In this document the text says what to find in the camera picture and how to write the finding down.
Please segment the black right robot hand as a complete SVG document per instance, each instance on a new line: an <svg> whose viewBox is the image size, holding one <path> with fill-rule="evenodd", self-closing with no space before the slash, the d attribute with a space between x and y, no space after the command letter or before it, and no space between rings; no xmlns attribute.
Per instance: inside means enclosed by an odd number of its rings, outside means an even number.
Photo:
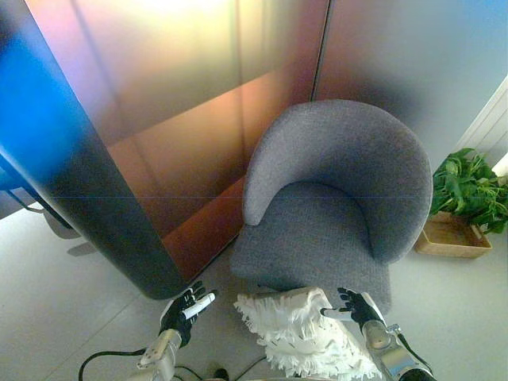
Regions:
<svg viewBox="0 0 508 381"><path fill-rule="evenodd" d="M344 305L337 308L321 308L321 316L336 321L354 321L360 329L369 321L381 321L386 324L369 293L357 293L344 287L338 287L337 292Z"/></svg>

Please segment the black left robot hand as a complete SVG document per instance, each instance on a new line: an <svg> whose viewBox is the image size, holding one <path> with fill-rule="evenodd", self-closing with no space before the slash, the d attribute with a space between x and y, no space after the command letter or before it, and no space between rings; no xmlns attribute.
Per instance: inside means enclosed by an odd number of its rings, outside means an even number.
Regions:
<svg viewBox="0 0 508 381"><path fill-rule="evenodd" d="M181 337L183 348L191 339L191 328L198 315L203 312L217 297L218 291L207 293L202 281L185 289L178 297L173 298L164 308L160 317L160 331L173 329Z"/></svg>

